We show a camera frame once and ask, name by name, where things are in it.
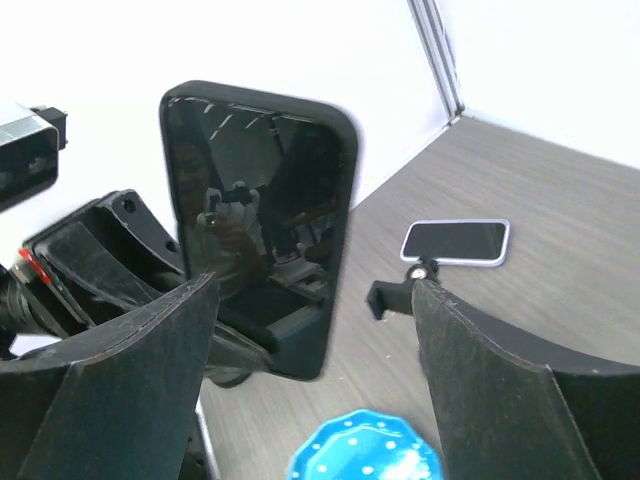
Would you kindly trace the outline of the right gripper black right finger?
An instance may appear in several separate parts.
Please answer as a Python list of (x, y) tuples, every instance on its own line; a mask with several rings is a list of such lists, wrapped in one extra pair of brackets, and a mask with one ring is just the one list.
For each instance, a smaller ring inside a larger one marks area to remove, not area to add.
[(451, 479), (635, 479), (639, 369), (581, 353), (421, 281), (413, 313)]

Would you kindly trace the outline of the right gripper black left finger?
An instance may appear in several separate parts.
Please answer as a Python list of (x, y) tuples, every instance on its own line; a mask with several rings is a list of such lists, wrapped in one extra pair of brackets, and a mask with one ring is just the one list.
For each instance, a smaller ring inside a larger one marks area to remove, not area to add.
[(5, 479), (175, 479), (218, 309), (205, 274), (1, 365)]

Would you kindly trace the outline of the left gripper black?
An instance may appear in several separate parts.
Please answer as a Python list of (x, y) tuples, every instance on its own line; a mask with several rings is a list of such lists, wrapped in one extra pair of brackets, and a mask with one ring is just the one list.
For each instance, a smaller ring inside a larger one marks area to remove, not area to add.
[(111, 192), (96, 208), (106, 224), (93, 228), (73, 220), (35, 241), (32, 252), (19, 248), (9, 268), (1, 266), (2, 360), (41, 347), (27, 344), (15, 353), (19, 337), (44, 337), (48, 345), (106, 322), (109, 309), (121, 315), (183, 293), (189, 301), (181, 311), (211, 335), (208, 366), (272, 366), (270, 352), (249, 337), (248, 324), (231, 325), (213, 276), (184, 280), (178, 242), (135, 190)]

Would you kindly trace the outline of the black smartphone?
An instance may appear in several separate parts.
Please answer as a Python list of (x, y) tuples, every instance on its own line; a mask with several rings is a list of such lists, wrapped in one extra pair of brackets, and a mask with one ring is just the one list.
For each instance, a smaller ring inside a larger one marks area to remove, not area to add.
[(337, 106), (203, 80), (159, 106), (186, 275), (219, 307), (206, 376), (312, 381), (335, 314), (359, 142)]

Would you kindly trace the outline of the black phone stand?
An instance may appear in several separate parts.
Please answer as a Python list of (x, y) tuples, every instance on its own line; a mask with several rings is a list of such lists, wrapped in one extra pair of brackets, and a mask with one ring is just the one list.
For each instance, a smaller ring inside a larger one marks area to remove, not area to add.
[(375, 280), (369, 289), (366, 302), (375, 320), (382, 320), (387, 311), (413, 315), (412, 293), (419, 280), (439, 283), (439, 263), (430, 257), (420, 257), (406, 271), (401, 283)]

